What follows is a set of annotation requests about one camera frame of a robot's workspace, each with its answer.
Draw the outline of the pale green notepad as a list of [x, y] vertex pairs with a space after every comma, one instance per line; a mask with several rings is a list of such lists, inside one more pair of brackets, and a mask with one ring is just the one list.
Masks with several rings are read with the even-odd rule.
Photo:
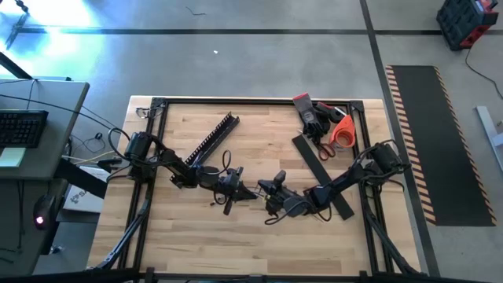
[[25, 152], [25, 148], [2, 149], [0, 152], [0, 167], [19, 167]]

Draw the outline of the black tape roll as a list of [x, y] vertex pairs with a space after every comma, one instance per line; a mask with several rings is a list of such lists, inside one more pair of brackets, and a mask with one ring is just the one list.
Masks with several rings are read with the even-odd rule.
[[329, 119], [333, 123], [340, 123], [346, 115], [340, 108], [329, 106]]

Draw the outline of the white cardboard box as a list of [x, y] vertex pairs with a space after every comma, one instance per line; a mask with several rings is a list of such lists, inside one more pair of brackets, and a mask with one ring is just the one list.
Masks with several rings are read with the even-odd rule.
[[[104, 169], [99, 167], [85, 167], [82, 166], [85, 172], [93, 175], [94, 177], [105, 182], [107, 177], [110, 175]], [[83, 212], [93, 212], [101, 213], [103, 207], [103, 199], [96, 197], [95, 195], [88, 193], [86, 190], [79, 188], [78, 186], [70, 185], [67, 196], [65, 197], [65, 202], [63, 209], [69, 211], [83, 211]]]

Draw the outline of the grey work glove red cuff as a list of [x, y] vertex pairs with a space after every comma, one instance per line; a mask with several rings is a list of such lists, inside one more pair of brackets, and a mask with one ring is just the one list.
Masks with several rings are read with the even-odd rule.
[[313, 143], [319, 143], [323, 131], [318, 113], [312, 104], [309, 94], [300, 94], [295, 96], [292, 100], [303, 122], [303, 134], [310, 138]]

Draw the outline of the black aluminium table frame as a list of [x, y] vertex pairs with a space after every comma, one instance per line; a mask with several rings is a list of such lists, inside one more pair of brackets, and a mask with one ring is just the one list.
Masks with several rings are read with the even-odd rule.
[[[253, 189], [258, 179], [272, 179], [281, 169], [287, 172], [289, 189], [302, 190], [317, 185], [317, 179], [292, 143], [302, 123], [291, 98], [240, 97], [147, 97], [132, 96], [123, 125], [124, 131], [144, 130], [147, 122], [135, 114], [153, 98], [168, 100], [163, 142], [183, 160], [215, 129], [228, 112], [240, 122], [204, 164], [221, 167], [225, 149], [232, 152], [232, 166], [244, 167], [242, 180]], [[336, 105], [356, 123], [358, 147], [339, 151], [323, 163], [331, 178], [351, 165], [356, 150], [389, 139], [390, 130], [384, 104], [379, 99], [321, 99]], [[228, 216], [223, 206], [211, 206], [212, 192], [206, 189], [179, 189], [172, 173], [160, 168], [156, 174], [152, 207], [142, 249], [140, 271], [154, 267], [160, 277], [173, 274], [187, 277], [229, 275], [230, 279], [249, 275], [267, 276], [271, 281], [328, 282], [370, 276], [371, 261], [364, 227], [359, 189], [345, 190], [343, 197], [354, 215], [342, 220], [332, 206], [332, 220], [313, 216], [284, 219], [272, 226], [265, 203], [240, 201]], [[134, 181], [110, 181], [97, 224], [87, 266], [104, 260], [122, 236], [134, 190]], [[406, 197], [394, 183], [384, 185], [381, 196], [387, 232], [401, 255], [415, 270], [420, 260], [414, 240]]]

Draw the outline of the black work glove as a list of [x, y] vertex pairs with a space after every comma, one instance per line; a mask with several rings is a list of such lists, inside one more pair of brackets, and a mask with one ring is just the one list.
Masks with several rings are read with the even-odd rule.
[[329, 106], [318, 102], [315, 106], [318, 114], [318, 119], [321, 123], [321, 129], [324, 134], [327, 134], [331, 128], [332, 121], [329, 119]]

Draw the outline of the grey desk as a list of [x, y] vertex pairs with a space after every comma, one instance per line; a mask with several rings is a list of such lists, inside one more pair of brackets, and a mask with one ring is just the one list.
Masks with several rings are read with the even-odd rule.
[[0, 168], [0, 277], [29, 275], [36, 266], [49, 233], [35, 228], [33, 208], [47, 192], [68, 188], [54, 173], [89, 88], [83, 82], [0, 79], [1, 109], [48, 112], [39, 147], [27, 149], [18, 168]]

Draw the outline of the flat black duct cover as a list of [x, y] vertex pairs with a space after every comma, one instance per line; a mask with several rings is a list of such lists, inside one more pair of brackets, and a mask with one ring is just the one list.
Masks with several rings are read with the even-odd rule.
[[[307, 166], [310, 168], [314, 177], [318, 180], [319, 185], [328, 185], [332, 179], [321, 165], [319, 159], [315, 156], [311, 147], [307, 144], [306, 139], [302, 135], [299, 135], [293, 138], [292, 142], [302, 156], [303, 160], [306, 162]], [[311, 198], [318, 211], [322, 211], [328, 208], [329, 204], [333, 204], [343, 220], [347, 220], [353, 216], [354, 212], [347, 203], [346, 199], [340, 193], [336, 196], [330, 196], [327, 192], [328, 189], [328, 186], [325, 187], [325, 191], [322, 193], [310, 193], [310, 191], [306, 189], [304, 194]]]

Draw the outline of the red-handled scissors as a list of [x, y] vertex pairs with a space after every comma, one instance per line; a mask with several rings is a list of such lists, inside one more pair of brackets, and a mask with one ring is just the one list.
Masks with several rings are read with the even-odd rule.
[[318, 150], [318, 157], [320, 160], [326, 161], [336, 156], [336, 150], [331, 144], [316, 141], [314, 145]]

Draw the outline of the black hazard-striped floor mat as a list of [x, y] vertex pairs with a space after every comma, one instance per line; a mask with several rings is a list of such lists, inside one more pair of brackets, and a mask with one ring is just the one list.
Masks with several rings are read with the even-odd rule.
[[426, 221], [496, 226], [497, 220], [439, 70], [385, 68]]

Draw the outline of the grey metal bar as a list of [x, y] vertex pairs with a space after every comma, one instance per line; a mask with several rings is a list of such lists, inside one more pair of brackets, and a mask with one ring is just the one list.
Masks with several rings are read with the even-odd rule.
[[495, 155], [498, 166], [503, 172], [503, 130], [497, 131], [497, 124], [490, 117], [490, 113], [486, 106], [476, 106], [475, 110], [478, 113], [479, 119], [485, 130], [490, 147]]

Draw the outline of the black slotted cable duct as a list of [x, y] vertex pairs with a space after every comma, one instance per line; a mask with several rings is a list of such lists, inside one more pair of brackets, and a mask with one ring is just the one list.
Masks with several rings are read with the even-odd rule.
[[215, 129], [196, 147], [196, 149], [187, 157], [185, 164], [190, 170], [197, 171], [198, 167], [202, 167], [204, 162], [225, 140], [229, 133], [240, 122], [238, 116], [233, 116], [229, 112]]

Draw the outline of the red and black tool case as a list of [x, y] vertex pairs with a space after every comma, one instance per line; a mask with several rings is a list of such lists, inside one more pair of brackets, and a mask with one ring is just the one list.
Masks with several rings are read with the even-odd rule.
[[498, 0], [445, 0], [436, 20], [448, 47], [453, 51], [471, 49], [497, 23]]

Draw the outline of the black computer mouse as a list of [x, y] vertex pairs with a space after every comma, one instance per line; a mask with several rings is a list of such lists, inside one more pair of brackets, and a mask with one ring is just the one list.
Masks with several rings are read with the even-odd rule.
[[45, 194], [36, 202], [33, 208], [33, 222], [37, 230], [46, 230], [53, 218], [55, 196]]

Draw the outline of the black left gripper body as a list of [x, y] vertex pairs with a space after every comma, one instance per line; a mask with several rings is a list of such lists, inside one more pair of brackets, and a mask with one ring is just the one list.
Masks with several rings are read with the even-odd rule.
[[218, 180], [218, 193], [230, 200], [243, 200], [242, 181], [240, 180], [243, 170], [243, 167], [227, 169], [226, 176], [220, 177]]

